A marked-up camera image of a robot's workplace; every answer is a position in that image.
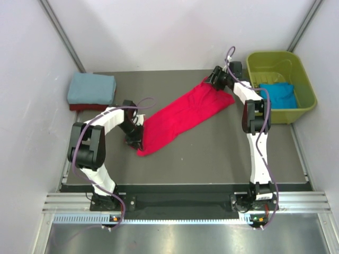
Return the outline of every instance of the white backdrop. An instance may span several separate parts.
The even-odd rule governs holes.
[[[338,13],[339,1],[324,1],[295,50],[318,99],[295,127],[316,187],[326,192],[339,225]]]
[[[50,0],[87,71],[212,69],[286,50],[311,0]]]
[[[66,158],[76,67],[37,0],[0,2],[0,253],[30,253]]]

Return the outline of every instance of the dark red folded cloth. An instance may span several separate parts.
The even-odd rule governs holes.
[[[144,122],[143,146],[146,156],[172,142],[179,134],[205,121],[235,101],[230,94],[200,83]]]
[[[100,104],[70,104],[69,110],[71,111],[83,111],[83,110],[96,110],[96,111],[104,111],[108,105],[100,105]]]

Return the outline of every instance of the blue folded cloth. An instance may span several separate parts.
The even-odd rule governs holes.
[[[287,82],[269,84],[259,84],[260,88],[265,88],[269,92],[271,106],[273,109],[282,108],[298,108],[295,94],[293,92],[294,85]],[[266,93],[260,91],[260,96],[267,99]]]
[[[113,76],[76,72],[70,83],[67,100],[69,104],[110,105],[116,86]]]

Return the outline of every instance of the folded cloth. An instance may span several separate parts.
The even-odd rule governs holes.
[[[67,100],[69,104],[110,105],[116,86],[113,76],[76,72],[69,86]]]
[[[138,150],[137,154],[146,156],[161,149],[182,132],[195,127],[232,103],[234,99],[230,94],[222,90],[216,91],[210,84],[200,83],[144,122],[144,150]]]
[[[273,109],[298,108],[294,94],[294,85],[287,82],[269,84],[259,84],[260,88],[265,88],[269,92]],[[260,91],[260,96],[267,99],[265,91]]]
[[[104,111],[108,105],[100,105],[100,104],[70,104],[69,110],[71,111],[83,111],[83,110],[96,110],[96,111]]]

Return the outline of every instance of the green basket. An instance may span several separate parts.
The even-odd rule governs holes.
[[[294,85],[298,108],[272,110],[271,123],[293,123],[317,104],[304,67],[295,54],[287,51],[260,51],[250,54],[246,62],[253,87],[279,82]]]

